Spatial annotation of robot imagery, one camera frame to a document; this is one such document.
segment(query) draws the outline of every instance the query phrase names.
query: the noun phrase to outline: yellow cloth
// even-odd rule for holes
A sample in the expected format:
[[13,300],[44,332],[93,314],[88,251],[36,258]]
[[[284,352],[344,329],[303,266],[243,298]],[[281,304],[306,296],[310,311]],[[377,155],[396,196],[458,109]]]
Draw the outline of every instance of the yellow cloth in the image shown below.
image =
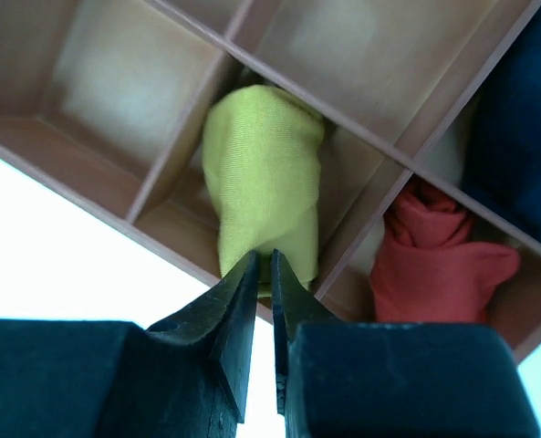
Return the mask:
[[[286,255],[308,287],[317,275],[321,115],[267,86],[238,89],[210,111],[203,171],[220,218],[222,276],[251,250]],[[262,269],[261,283],[269,269]],[[267,289],[261,287],[261,295]]]

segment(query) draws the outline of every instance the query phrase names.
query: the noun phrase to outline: storage compartment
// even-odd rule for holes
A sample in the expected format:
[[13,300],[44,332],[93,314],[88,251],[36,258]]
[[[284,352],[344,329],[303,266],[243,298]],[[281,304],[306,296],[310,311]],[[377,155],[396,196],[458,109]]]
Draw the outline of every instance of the storage compartment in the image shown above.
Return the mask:
[[252,45],[255,29],[247,19],[236,41],[412,156],[463,93],[472,92],[472,81],[478,85],[480,71],[530,4],[283,0],[260,44]]
[[[384,236],[379,220],[351,257],[349,264],[322,298],[340,318],[375,320],[369,273]],[[499,286],[487,308],[488,323],[504,337],[522,360],[541,342],[541,256],[493,225],[477,220],[473,240],[516,248],[522,259],[515,276]]]
[[541,245],[455,187],[474,103],[442,136],[541,0],[28,3],[0,0],[7,162],[212,285],[200,137],[246,65],[337,125],[319,150],[319,300],[374,319],[381,217],[417,172],[491,223],[485,239],[520,248],[488,317],[519,359],[541,341]]
[[[186,169],[169,174],[169,192],[144,209],[135,226],[181,256],[183,263],[202,281],[213,282],[220,275],[219,222],[203,177],[198,137],[193,137],[192,149],[193,156]],[[356,227],[369,225],[369,219],[382,208],[381,203],[400,174],[388,172],[387,166],[392,161],[329,122],[318,156],[322,166],[318,202],[319,272],[330,270],[336,274],[336,267],[358,231],[350,230],[347,223],[352,221]],[[317,280],[314,291],[321,287],[322,281],[323,277]]]
[[124,217],[217,54],[142,0],[0,1],[0,146]]
[[249,0],[149,0],[160,7],[178,9],[219,34],[232,22],[241,4]]

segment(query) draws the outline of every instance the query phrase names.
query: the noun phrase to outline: divider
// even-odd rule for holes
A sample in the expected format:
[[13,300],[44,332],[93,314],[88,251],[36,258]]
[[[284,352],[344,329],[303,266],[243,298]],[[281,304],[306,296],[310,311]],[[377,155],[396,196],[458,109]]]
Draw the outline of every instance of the divider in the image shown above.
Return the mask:
[[419,160],[454,121],[541,0],[497,1],[424,101],[396,147]]
[[317,299],[328,295],[350,258],[410,176],[411,172],[398,163],[384,159],[321,251],[319,274],[313,285]]
[[124,217],[140,179],[45,122],[0,118],[0,158],[94,215]]
[[498,214],[495,214],[484,205],[475,201],[469,195],[463,193],[460,189],[455,187],[451,182],[446,181],[444,178],[437,175],[434,171],[431,171],[430,169],[428,169],[424,163],[413,162],[411,163],[411,168],[414,170],[414,173],[421,176],[424,180],[436,186],[443,192],[447,193],[455,201],[462,204],[463,206],[465,206],[466,208],[468,208],[469,210],[471,210],[478,216],[482,217],[484,220],[486,220],[490,224],[493,224],[494,226],[496,226],[503,232],[507,233],[508,235],[511,235],[513,238],[517,239],[523,245],[527,246],[532,251],[534,251],[535,253],[541,256],[541,243],[535,240],[535,238],[531,237],[530,235],[527,235],[516,226],[507,222]]
[[245,0],[225,38],[252,52],[260,44],[285,0]]
[[195,153],[201,136],[203,122],[213,102],[223,95],[237,80],[240,65],[218,51],[191,102],[185,108],[171,146],[164,150],[153,164],[134,204],[127,214],[127,221],[134,223],[143,213],[162,203],[172,187],[182,176]]
[[158,3],[222,35],[244,1],[247,0],[158,0]]

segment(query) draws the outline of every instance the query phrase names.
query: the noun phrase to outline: brown tray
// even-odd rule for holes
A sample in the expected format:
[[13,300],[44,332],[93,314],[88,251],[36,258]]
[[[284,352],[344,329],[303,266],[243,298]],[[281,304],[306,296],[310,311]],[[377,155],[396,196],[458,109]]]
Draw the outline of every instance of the brown tray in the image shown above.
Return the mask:
[[416,173],[520,247],[490,321],[522,359],[541,341],[541,244],[456,188],[467,111],[456,118],[540,5],[0,0],[0,157],[211,285],[201,129],[248,67],[336,125],[320,151],[317,298],[373,318],[381,217]]

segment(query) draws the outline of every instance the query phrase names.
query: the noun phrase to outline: folded fabric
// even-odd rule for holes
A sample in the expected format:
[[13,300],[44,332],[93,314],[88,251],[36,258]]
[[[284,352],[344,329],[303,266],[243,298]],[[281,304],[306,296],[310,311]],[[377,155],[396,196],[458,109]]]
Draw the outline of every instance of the folded fabric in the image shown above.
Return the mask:
[[[267,86],[234,91],[209,113],[203,171],[220,218],[222,276],[251,250],[286,255],[308,287],[317,274],[321,115]],[[262,269],[261,283],[269,270]],[[269,289],[261,285],[261,296]]]
[[541,241],[541,8],[485,82],[462,187]]
[[384,221],[369,278],[378,321],[484,322],[495,287],[520,264],[513,248],[470,242],[474,216],[417,178]]

